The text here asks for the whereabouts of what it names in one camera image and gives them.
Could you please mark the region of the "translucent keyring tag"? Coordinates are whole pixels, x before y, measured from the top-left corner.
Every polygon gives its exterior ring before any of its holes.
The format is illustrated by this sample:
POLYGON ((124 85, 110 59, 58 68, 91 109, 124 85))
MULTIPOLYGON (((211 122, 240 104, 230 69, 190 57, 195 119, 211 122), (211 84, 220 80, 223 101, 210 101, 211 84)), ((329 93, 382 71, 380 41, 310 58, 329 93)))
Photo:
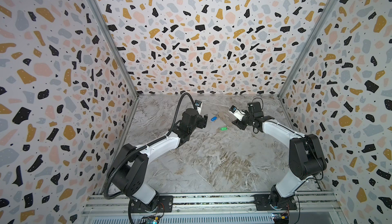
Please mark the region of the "translucent keyring tag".
POLYGON ((230 124, 230 123, 232 123, 232 121, 235 120, 235 118, 233 118, 233 116, 228 112, 219 112, 217 114, 217 117, 219 119, 221 119, 226 124, 230 124))

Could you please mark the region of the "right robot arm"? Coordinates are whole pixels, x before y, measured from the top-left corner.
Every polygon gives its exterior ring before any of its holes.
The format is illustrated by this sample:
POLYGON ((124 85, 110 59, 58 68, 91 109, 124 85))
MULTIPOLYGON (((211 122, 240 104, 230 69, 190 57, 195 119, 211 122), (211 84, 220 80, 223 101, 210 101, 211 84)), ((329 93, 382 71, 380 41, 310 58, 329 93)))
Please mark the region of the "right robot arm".
POLYGON ((258 101, 248 103, 247 111, 235 106, 229 112, 236 117, 232 123, 239 129, 248 126, 254 133, 264 133, 283 143, 289 149, 288 165, 290 170, 284 178, 271 188, 268 198, 273 209, 280 210, 292 201, 296 191, 309 179, 323 174, 327 168, 326 159, 318 137, 314 134, 297 132, 271 116, 264 115, 258 101))

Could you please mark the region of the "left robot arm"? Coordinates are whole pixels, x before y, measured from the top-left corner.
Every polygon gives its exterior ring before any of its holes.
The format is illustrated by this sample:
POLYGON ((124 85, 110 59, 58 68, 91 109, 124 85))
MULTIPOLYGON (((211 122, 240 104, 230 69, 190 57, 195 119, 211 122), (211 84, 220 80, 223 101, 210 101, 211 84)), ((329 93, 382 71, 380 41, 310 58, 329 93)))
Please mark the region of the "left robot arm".
POLYGON ((159 193, 145 183, 147 168, 158 157, 188 142, 195 129, 206 127, 208 116, 202 116, 201 110, 200 107, 186 109, 167 135, 147 144, 125 144, 108 170, 104 198, 113 199, 124 194, 130 200, 144 204, 149 211, 155 209, 159 193))

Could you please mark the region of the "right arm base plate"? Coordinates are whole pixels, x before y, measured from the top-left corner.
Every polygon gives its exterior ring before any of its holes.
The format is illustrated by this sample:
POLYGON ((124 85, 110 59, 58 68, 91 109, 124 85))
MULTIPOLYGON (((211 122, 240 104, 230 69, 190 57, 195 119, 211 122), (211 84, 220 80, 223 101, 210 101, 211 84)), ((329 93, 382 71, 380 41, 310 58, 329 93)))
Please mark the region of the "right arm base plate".
POLYGON ((292 211, 298 208, 293 196, 283 198, 275 193, 254 195, 254 204, 257 211, 292 211))

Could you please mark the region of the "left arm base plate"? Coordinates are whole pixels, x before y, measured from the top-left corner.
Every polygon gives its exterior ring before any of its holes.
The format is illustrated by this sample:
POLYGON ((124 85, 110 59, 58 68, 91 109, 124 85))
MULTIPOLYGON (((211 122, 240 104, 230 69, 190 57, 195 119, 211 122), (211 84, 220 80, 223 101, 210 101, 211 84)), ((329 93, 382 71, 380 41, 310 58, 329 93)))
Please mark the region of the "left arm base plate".
POLYGON ((141 200, 131 199, 128 206, 129 213, 153 214, 172 212, 174 203, 173 195, 160 195, 152 199, 149 204, 141 200))

